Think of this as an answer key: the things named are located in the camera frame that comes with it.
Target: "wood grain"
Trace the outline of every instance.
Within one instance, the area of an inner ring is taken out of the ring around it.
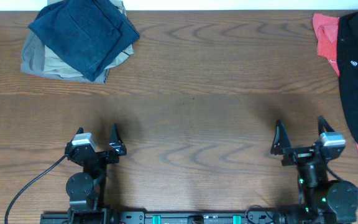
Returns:
[[[348,140],[331,168],[358,185],[356,145],[337,76],[316,55],[313,13],[128,12],[141,34],[135,55],[95,85],[21,73],[36,12],[0,12],[0,223],[13,196],[60,158],[78,127],[104,150],[113,121],[128,148],[109,168],[106,202],[118,209],[296,203],[295,168],[269,154],[275,120],[284,120],[294,144],[307,145],[321,114]],[[80,171],[62,162],[19,198],[10,223],[67,210],[65,184]]]

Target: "folded navy jeans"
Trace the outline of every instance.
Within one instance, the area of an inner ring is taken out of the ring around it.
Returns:
[[[64,0],[41,11],[46,12],[29,28],[91,82],[139,38],[134,26],[109,0]]]

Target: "green connector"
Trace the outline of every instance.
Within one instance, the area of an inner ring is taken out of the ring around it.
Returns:
[[[233,215],[233,224],[241,224],[241,216]]]
[[[161,224],[161,216],[154,215],[153,216],[153,224]]]

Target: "red cloth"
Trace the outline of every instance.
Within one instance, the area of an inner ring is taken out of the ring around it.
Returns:
[[[313,28],[318,40],[317,54],[327,58],[339,76],[339,69],[336,63],[338,24],[339,18],[337,17],[329,17],[322,14],[314,14],[313,16]]]

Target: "black cable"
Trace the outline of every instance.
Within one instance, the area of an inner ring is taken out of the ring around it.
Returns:
[[[17,200],[17,198],[27,189],[30,187],[30,185],[32,185],[35,181],[37,181],[38,179],[40,179],[41,177],[43,177],[45,174],[47,174],[49,171],[51,171],[53,168],[55,168],[55,166],[57,166],[62,160],[64,160],[64,158],[66,158],[66,155],[64,155],[62,158],[60,158],[56,163],[54,163],[54,165],[52,165],[51,167],[49,167],[47,170],[45,170],[42,174],[38,175],[38,177],[34,178],[33,180],[31,180],[26,186],[23,187],[22,190],[19,191],[19,193],[17,193],[17,195],[13,198],[13,200],[11,201],[11,203],[9,204],[9,206],[7,207],[6,213],[5,213],[5,224],[7,223],[7,218],[9,216],[9,212],[11,211],[11,208],[13,206],[13,204],[15,203],[15,201]]]
[[[248,218],[248,210],[249,210],[250,208],[252,208],[252,207],[259,207],[259,208],[263,208],[263,207],[260,206],[260,205],[251,205],[251,206],[246,210],[246,217],[247,217],[248,221],[251,222],[252,224],[255,224],[255,223],[253,223],[251,220],[249,220],[249,218]],[[269,215],[266,211],[265,211],[265,213],[266,213],[266,215],[269,217],[269,219],[273,220],[273,222],[274,222],[273,217],[272,217],[271,215]]]
[[[335,177],[337,180],[346,181],[346,180],[340,178],[340,176],[336,175],[336,174],[328,167],[328,165],[326,165],[326,167],[327,167],[327,171],[328,171],[333,177]]]

